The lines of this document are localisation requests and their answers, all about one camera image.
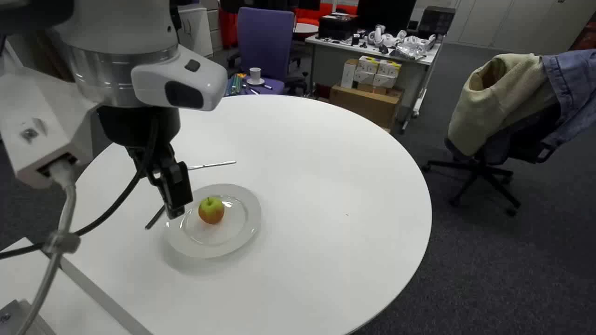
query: apple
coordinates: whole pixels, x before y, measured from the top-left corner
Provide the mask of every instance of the apple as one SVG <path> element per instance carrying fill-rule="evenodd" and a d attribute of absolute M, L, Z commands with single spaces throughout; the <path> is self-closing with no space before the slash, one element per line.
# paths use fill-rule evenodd
<path fill-rule="evenodd" d="M 222 222 L 226 207 L 220 198 L 211 196 L 200 204 L 200 217 L 206 224 L 217 226 Z"/>

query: white plate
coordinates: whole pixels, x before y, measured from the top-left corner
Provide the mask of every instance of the white plate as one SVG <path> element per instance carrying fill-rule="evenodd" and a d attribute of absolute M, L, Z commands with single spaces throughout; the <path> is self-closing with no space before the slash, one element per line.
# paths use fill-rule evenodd
<path fill-rule="evenodd" d="M 193 260 L 215 260 L 241 250 L 261 228 L 261 207 L 254 193 L 235 185 L 211 185 L 196 191 L 187 215 L 166 222 L 166 241 L 181 256 Z M 224 202 L 224 220 L 206 224 L 198 206 L 209 196 Z"/>
<path fill-rule="evenodd" d="M 260 79 L 260 81 L 247 81 L 250 86 L 263 86 L 265 85 L 265 79 Z"/>

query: black office chair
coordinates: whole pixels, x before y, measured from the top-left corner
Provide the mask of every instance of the black office chair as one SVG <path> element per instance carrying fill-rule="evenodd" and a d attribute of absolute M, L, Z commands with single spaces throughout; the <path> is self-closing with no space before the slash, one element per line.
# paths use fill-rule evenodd
<path fill-rule="evenodd" d="M 450 168 L 450 170 L 464 170 L 470 172 L 470 180 L 457 193 L 457 196 L 450 202 L 453 207 L 461 206 L 463 196 L 470 191 L 470 187 L 481 178 L 489 181 L 500 194 L 504 194 L 513 206 L 505 213 L 509 217 L 517 217 L 522 207 L 520 200 L 515 198 L 505 185 L 511 183 L 513 172 L 496 168 L 504 165 L 507 159 L 518 159 L 532 165 L 546 163 L 556 148 L 543 144 L 543 140 L 558 129 L 561 116 L 559 105 L 554 105 L 532 118 L 526 118 L 492 139 L 478 152 L 476 157 L 463 155 L 450 140 L 448 148 L 453 153 L 453 163 L 431 161 L 424 167 L 425 174 L 431 174 L 433 168 Z"/>

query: beige jacket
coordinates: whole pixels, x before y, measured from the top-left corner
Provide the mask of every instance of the beige jacket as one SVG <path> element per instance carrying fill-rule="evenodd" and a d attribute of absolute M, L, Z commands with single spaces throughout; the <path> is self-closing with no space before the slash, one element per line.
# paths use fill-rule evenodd
<path fill-rule="evenodd" d="M 500 55 L 466 81 L 448 139 L 472 157 L 491 137 L 554 101 L 539 57 Z"/>

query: office chair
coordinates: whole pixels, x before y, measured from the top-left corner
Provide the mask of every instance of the office chair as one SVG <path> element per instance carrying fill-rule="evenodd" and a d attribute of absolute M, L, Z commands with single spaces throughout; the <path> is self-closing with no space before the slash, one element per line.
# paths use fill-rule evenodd
<path fill-rule="evenodd" d="M 273 94 L 286 92 L 293 47 L 295 14 L 258 8 L 239 12 L 241 70 L 261 68 Z"/>
<path fill-rule="evenodd" d="M 481 178 L 489 181 L 507 202 L 513 206 L 505 213 L 509 217 L 517 217 L 522 207 L 520 200 L 515 198 L 505 185 L 511 183 L 513 172 L 496 168 L 504 165 L 507 159 L 518 159 L 532 165 L 546 163 L 556 148 L 543 144 L 546 137 L 550 137 L 559 127 L 561 107 L 559 103 L 548 107 L 546 111 L 530 116 L 492 139 L 476 153 L 476 157 L 463 155 L 450 140 L 446 142 L 450 152 L 453 153 L 453 163 L 431 161 L 424 167 L 425 174 L 431 174 L 433 168 L 448 168 L 448 170 L 464 170 L 470 172 L 470 180 L 457 193 L 457 196 L 450 202 L 453 207 L 461 206 L 463 196 L 470 191 L 470 187 Z"/>

